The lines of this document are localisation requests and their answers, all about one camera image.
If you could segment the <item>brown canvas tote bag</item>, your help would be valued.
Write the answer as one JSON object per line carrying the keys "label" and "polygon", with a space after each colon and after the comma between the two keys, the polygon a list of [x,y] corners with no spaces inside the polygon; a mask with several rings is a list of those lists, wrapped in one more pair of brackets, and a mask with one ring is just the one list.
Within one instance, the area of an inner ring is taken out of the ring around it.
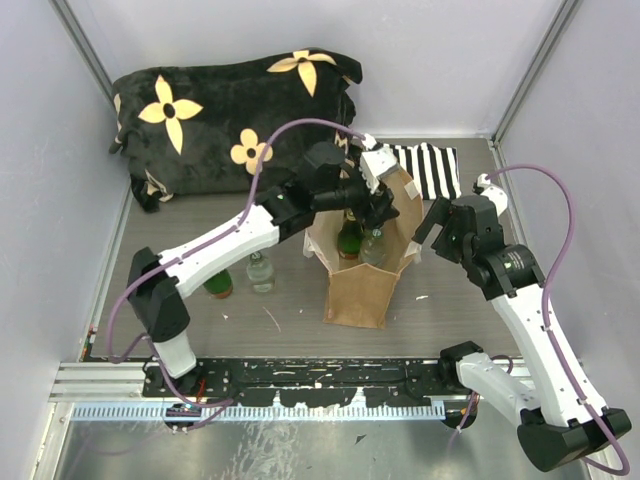
{"label": "brown canvas tote bag", "polygon": [[328,272],[326,323],[383,329],[396,284],[415,257],[407,248],[423,219],[421,195],[404,169],[392,173],[385,183],[394,194],[393,206],[399,216],[382,227],[386,255],[381,266],[340,256],[337,241],[343,224],[342,211],[317,214],[305,231],[304,255],[316,256]]}

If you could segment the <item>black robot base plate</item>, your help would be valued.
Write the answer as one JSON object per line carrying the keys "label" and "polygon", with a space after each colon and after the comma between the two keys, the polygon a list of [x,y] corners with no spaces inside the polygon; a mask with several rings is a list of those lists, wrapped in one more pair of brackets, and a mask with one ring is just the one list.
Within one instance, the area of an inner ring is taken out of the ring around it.
{"label": "black robot base plate", "polygon": [[189,398],[244,407],[344,407],[359,394],[368,408],[414,407],[471,394],[422,358],[204,358],[174,386]]}

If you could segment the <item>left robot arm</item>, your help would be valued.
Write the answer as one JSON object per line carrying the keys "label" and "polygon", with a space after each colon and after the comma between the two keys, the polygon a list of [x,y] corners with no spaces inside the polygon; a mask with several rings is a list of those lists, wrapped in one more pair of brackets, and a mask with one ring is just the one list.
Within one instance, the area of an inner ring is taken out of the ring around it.
{"label": "left robot arm", "polygon": [[129,272],[127,299],[164,364],[165,385],[178,396],[188,396],[200,384],[186,333],[186,298],[250,254],[307,229],[321,212],[349,210],[368,229],[398,217],[393,192],[384,182],[398,168],[387,148],[362,152],[352,167],[339,147],[320,142],[305,153],[294,175],[259,193],[247,211],[160,254],[149,248],[138,251]]}

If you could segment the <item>clear Chang soda bottle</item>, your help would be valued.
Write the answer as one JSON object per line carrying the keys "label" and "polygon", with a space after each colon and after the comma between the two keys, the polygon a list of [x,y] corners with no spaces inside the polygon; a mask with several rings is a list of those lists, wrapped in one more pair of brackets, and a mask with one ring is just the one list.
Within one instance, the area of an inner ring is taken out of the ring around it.
{"label": "clear Chang soda bottle", "polygon": [[380,267],[383,265],[385,257],[386,244],[383,231],[379,228],[366,230],[360,246],[360,262]]}

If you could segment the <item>green Perrier bottle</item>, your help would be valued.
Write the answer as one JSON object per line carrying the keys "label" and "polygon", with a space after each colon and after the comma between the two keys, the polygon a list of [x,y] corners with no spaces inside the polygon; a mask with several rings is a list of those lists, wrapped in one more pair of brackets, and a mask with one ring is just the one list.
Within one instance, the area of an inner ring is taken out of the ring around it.
{"label": "green Perrier bottle", "polygon": [[233,292],[233,281],[227,269],[221,270],[203,283],[207,293],[215,298],[224,299]]}

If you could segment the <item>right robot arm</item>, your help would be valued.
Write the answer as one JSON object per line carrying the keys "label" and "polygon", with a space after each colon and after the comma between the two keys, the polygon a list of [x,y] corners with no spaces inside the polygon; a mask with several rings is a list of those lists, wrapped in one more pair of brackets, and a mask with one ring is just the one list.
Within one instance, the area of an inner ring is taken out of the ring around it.
{"label": "right robot arm", "polygon": [[417,228],[422,244],[441,231],[435,253],[465,270],[507,325],[533,384],[526,386],[496,366],[472,341],[444,349],[438,379],[444,390],[484,397],[516,428],[529,461],[548,472],[610,446],[632,428],[625,410],[607,404],[585,375],[544,296],[544,275],[524,245],[504,241],[503,193],[437,198]]}

